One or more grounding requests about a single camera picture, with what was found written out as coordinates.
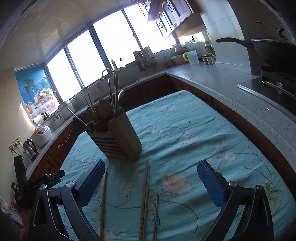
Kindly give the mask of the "green yellow bottle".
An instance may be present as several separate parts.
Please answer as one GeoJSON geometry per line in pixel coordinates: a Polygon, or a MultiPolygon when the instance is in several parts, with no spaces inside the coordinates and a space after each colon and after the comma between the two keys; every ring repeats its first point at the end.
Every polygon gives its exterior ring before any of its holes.
{"type": "Polygon", "coordinates": [[[206,55],[214,55],[214,49],[209,41],[205,41],[205,50],[206,50],[206,55]]]}

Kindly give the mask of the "upper wooden wall cabinets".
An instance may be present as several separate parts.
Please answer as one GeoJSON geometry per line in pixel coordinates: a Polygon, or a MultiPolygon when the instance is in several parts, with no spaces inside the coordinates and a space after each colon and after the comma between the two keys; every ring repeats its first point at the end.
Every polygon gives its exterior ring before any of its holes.
{"type": "Polygon", "coordinates": [[[196,1],[191,0],[157,0],[132,1],[147,11],[147,20],[155,21],[161,34],[167,38],[181,37],[193,33],[204,22],[196,1]]]}

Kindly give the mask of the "fruit poster window blind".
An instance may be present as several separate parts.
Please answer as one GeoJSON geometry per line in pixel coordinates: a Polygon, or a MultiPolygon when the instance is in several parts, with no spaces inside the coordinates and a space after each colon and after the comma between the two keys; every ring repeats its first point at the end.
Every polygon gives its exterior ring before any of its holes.
{"type": "Polygon", "coordinates": [[[52,115],[59,102],[42,66],[15,72],[16,81],[25,106],[32,119],[42,113],[52,115]]]}

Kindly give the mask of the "white red rice cooker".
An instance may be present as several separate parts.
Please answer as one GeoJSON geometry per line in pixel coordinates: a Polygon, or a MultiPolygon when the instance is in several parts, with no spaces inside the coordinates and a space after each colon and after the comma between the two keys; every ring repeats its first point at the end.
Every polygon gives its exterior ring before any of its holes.
{"type": "Polygon", "coordinates": [[[38,127],[31,136],[33,142],[42,148],[51,138],[52,132],[48,126],[38,127]]]}

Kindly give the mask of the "white round cooker pot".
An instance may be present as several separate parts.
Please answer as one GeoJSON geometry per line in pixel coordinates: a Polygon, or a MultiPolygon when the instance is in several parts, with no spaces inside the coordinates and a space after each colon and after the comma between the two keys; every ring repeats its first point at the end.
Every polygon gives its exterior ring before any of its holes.
{"type": "Polygon", "coordinates": [[[73,103],[70,100],[66,100],[64,102],[62,102],[59,106],[58,109],[60,111],[60,115],[62,116],[62,118],[64,120],[67,120],[72,113],[75,113],[76,110],[73,106],[73,103]]]}

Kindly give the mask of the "steel electric kettle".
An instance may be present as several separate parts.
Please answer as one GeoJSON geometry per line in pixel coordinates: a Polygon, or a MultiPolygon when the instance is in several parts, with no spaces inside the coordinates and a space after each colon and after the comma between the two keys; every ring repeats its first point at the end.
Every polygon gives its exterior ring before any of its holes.
{"type": "Polygon", "coordinates": [[[37,147],[31,138],[27,138],[27,140],[23,143],[23,150],[32,162],[39,154],[37,151],[37,147]]]}

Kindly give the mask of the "brown wooden utensil holder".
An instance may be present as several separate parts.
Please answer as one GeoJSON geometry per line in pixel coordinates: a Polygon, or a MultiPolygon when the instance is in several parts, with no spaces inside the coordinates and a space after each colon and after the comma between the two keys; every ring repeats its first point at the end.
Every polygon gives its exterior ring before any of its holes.
{"type": "Polygon", "coordinates": [[[88,123],[86,133],[107,157],[135,162],[142,151],[142,144],[125,110],[119,116],[112,115],[111,104],[99,101],[95,107],[99,121],[88,123]]]}

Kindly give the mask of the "dish drying rack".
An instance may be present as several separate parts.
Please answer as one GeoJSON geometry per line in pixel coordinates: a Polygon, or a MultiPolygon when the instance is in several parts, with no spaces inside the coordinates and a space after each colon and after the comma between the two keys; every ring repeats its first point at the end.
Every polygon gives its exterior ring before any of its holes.
{"type": "Polygon", "coordinates": [[[133,55],[140,72],[156,69],[159,66],[149,46],[143,48],[142,51],[134,51],[133,55]]]}

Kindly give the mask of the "yellow bottle on windowsill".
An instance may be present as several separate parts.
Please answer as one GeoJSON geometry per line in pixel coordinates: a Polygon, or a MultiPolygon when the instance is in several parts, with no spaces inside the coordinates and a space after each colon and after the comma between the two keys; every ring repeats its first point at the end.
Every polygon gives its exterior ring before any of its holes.
{"type": "Polygon", "coordinates": [[[115,71],[119,71],[120,69],[117,67],[117,65],[116,65],[116,63],[115,63],[115,61],[112,59],[111,60],[111,63],[112,63],[112,66],[114,67],[114,70],[115,71]]]}

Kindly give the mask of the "gas stove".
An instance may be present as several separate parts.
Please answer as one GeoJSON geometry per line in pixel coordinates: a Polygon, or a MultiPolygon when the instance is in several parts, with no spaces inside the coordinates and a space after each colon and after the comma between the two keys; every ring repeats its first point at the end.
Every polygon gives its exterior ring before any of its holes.
{"type": "Polygon", "coordinates": [[[295,79],[272,67],[261,66],[259,78],[238,83],[237,87],[275,106],[295,112],[295,79]]]}

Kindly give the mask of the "teal floral tablecloth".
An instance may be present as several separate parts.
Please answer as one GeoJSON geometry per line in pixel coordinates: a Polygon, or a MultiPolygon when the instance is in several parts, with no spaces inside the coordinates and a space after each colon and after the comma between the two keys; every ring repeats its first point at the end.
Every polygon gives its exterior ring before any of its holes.
{"type": "MultiPolygon", "coordinates": [[[[162,97],[127,113],[142,144],[134,163],[107,158],[87,133],[78,136],[63,162],[61,185],[75,181],[97,159],[108,172],[105,240],[138,240],[145,163],[149,166],[147,240],[154,217],[158,240],[200,240],[220,209],[197,173],[206,160],[228,181],[242,187],[263,186],[280,240],[295,220],[295,199],[268,159],[234,125],[188,91],[162,97]]],[[[83,212],[99,231],[103,183],[83,212]]]]}

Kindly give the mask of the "pink plastic basin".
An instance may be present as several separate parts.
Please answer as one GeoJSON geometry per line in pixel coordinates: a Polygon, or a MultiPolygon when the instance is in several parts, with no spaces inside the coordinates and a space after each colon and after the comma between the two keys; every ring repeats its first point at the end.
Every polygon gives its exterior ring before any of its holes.
{"type": "Polygon", "coordinates": [[[174,56],[171,57],[171,60],[175,65],[182,65],[186,64],[187,61],[184,59],[183,54],[187,52],[187,49],[185,47],[178,46],[175,48],[174,56]]]}

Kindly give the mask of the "chrome kitchen faucet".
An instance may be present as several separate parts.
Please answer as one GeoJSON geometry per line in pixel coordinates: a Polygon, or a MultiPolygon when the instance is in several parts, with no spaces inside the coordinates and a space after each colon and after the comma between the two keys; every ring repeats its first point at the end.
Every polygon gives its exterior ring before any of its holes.
{"type": "Polygon", "coordinates": [[[101,78],[105,79],[105,78],[114,78],[115,77],[115,73],[113,71],[113,69],[111,68],[106,68],[105,70],[103,70],[102,74],[101,74],[101,78]]]}

